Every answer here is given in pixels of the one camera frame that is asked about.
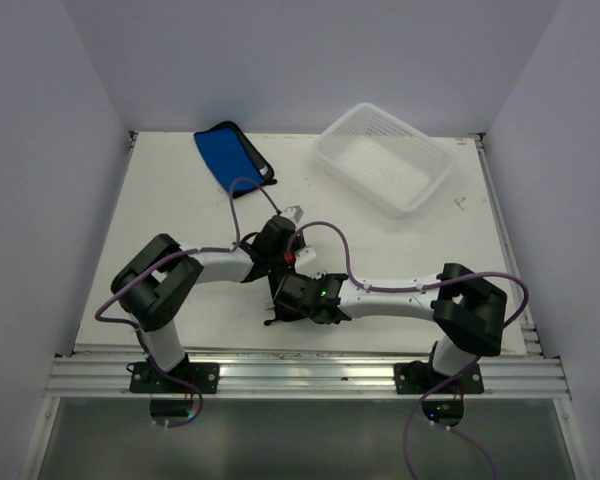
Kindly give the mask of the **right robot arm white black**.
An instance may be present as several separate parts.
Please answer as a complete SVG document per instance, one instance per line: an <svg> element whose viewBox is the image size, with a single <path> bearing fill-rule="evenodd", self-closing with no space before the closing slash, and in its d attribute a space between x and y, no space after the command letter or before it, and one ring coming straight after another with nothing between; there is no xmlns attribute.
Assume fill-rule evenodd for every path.
<svg viewBox="0 0 600 480"><path fill-rule="evenodd" d="M406 286L394 281L356 283L345 273L310 277L294 270L273 291L276 318L309 319L319 325L367 317L400 317L429 321L443 332L425 363L409 367L422 388L448 392L461 370L478 357L497 357L502 350L507 294L461 264L447 263L434 276Z"/></svg>

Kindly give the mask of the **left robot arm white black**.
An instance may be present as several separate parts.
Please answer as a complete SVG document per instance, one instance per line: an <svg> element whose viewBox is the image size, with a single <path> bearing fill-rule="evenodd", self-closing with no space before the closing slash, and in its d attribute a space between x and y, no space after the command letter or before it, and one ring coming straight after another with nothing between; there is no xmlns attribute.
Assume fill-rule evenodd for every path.
<svg viewBox="0 0 600 480"><path fill-rule="evenodd" d="M113 301L130 316L126 323L137 333L162 390L177 392L187 383L189 360L174 318L194 285L251 283L287 265L292 258L285 250L301 216L289 208L229 248L187 249L159 234L114 277Z"/></svg>

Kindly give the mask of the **purple and black towel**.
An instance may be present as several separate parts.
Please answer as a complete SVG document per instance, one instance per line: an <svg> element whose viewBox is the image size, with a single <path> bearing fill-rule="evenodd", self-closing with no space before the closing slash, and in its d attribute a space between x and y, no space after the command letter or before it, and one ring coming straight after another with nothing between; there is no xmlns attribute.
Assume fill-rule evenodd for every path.
<svg viewBox="0 0 600 480"><path fill-rule="evenodd" d="M273 303L274 318L265 320L264 325L274 322L293 322L308 317L310 310L303 303L306 288L311 278L291 270L273 270L268 276Z"/></svg>

